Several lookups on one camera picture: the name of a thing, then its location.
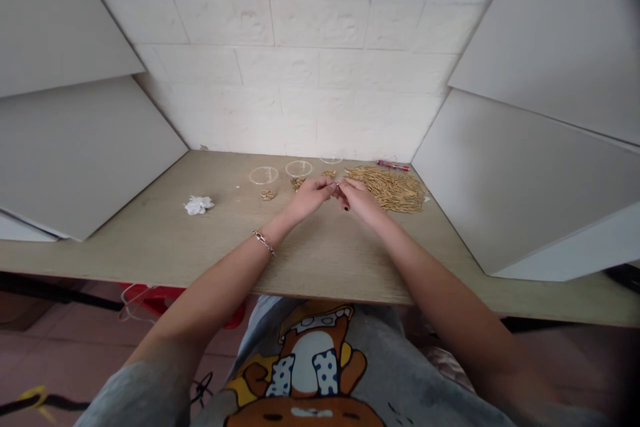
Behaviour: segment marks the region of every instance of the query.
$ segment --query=clear plastic cup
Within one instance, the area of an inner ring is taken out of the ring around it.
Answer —
[[[272,200],[278,194],[278,169],[258,167],[251,170],[249,180],[255,186],[256,196],[262,200]]]
[[[285,167],[287,175],[292,178],[309,177],[313,171],[311,164],[304,160],[294,160]]]
[[[327,152],[325,155],[319,157],[324,163],[328,163],[329,165],[334,165],[336,163],[340,163],[343,161],[343,154],[339,150],[333,150]]]
[[[289,181],[291,182],[291,187],[294,191],[298,191],[302,182],[305,181],[311,172],[313,171],[313,167],[311,164],[304,160],[294,160],[289,162],[285,167],[285,171],[289,176]]]

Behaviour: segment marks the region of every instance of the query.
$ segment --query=bracelet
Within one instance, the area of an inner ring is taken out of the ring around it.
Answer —
[[[265,244],[265,247],[269,249],[269,253],[271,254],[271,257],[275,258],[275,250],[273,249],[273,247],[271,247],[269,245],[269,242],[267,242],[267,240],[262,236],[262,234],[260,232],[258,232],[257,230],[254,230],[252,232],[253,235],[255,235],[255,237],[262,242],[263,244]]]

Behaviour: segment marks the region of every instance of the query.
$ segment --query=crumpled tissue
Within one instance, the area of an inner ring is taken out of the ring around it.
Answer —
[[[185,209],[189,215],[204,214],[208,208],[214,206],[210,197],[194,197],[191,196],[189,203],[185,204]]]

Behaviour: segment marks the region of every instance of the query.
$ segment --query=red marker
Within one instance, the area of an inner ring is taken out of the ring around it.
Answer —
[[[383,167],[395,168],[396,170],[409,171],[409,167],[406,165],[399,165],[398,163],[391,163],[384,160],[378,160],[378,165],[382,165]]]

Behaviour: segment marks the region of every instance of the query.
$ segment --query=cartoon print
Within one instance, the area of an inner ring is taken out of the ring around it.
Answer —
[[[227,427],[244,425],[383,426],[366,403],[350,397],[367,359],[345,341],[353,305],[309,300],[280,327],[278,356],[250,358],[225,389],[239,410]]]

